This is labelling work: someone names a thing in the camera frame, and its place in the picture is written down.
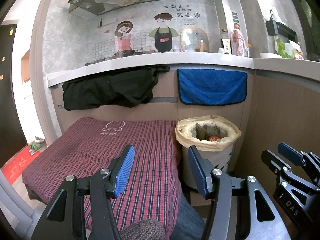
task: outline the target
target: white trash can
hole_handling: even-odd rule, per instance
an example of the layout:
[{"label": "white trash can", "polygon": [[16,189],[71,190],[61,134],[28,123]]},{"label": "white trash can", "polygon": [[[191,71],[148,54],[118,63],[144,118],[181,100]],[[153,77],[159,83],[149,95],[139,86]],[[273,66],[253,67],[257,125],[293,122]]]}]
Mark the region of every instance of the white trash can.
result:
[{"label": "white trash can", "polygon": [[[207,141],[192,136],[191,130],[196,123],[200,125],[216,125],[227,131],[228,136],[218,141]],[[182,144],[182,179],[191,188],[196,189],[192,171],[188,162],[188,149],[195,145],[202,158],[208,159],[214,168],[227,171],[230,162],[233,146],[241,136],[241,131],[227,119],[217,115],[207,115],[196,118],[189,118],[178,121],[176,126],[176,138]]]}]

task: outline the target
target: blue gripper pad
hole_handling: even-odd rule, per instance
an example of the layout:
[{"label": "blue gripper pad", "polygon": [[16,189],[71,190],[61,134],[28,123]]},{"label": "blue gripper pad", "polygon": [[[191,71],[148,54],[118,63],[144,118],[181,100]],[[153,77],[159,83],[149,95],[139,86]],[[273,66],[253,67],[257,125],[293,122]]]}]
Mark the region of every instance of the blue gripper pad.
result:
[{"label": "blue gripper pad", "polygon": [[134,148],[133,146],[126,147],[121,155],[126,155],[122,166],[116,176],[115,196],[116,198],[124,192],[127,186],[128,178],[134,161]]},{"label": "blue gripper pad", "polygon": [[205,198],[212,192],[211,171],[213,166],[207,159],[203,159],[196,146],[188,149],[188,162],[195,180],[198,192]]},{"label": "blue gripper pad", "polygon": [[286,143],[280,143],[278,145],[278,153],[296,166],[301,166],[304,164],[303,155]]}]

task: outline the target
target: backsplash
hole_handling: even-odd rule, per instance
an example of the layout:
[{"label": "backsplash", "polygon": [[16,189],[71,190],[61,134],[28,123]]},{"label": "backsplash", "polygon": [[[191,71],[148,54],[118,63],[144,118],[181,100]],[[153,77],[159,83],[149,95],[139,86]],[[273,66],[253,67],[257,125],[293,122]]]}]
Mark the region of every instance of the backsplash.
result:
[{"label": "backsplash", "polygon": [[[92,29],[90,29],[88,37],[90,58],[95,61],[115,57],[115,53],[118,51],[118,37],[115,36],[115,30],[117,25],[123,21],[130,21],[133,25],[130,31],[132,50],[135,50],[136,53],[152,53],[154,40],[149,35],[160,27],[155,20],[155,16],[160,13],[172,16],[172,20],[165,22],[178,34],[177,37],[172,38],[171,51],[181,51],[181,32],[189,26],[195,26],[203,29],[207,34],[210,52],[218,52],[220,28],[214,2],[161,0],[127,6],[90,19],[92,22]],[[102,27],[98,28],[100,21],[102,21]]]}]

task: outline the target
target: cartoon man's black apron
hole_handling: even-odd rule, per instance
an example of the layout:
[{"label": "cartoon man's black apron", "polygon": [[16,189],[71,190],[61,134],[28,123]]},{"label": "cartoon man's black apron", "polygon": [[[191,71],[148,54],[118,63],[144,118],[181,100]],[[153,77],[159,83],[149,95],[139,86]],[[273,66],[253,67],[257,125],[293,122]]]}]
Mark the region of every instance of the cartoon man's black apron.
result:
[{"label": "cartoon man's black apron", "polygon": [[170,51],[172,49],[172,33],[170,28],[168,27],[168,33],[159,33],[159,29],[155,34],[155,47],[158,52]]}]

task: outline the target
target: door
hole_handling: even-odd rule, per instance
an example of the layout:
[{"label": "door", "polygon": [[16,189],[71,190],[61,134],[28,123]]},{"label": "door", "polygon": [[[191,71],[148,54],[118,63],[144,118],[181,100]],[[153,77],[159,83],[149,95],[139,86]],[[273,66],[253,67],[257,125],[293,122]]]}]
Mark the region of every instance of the door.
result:
[{"label": "door", "polygon": [[0,167],[27,145],[12,91],[12,49],[17,25],[0,26]]}]

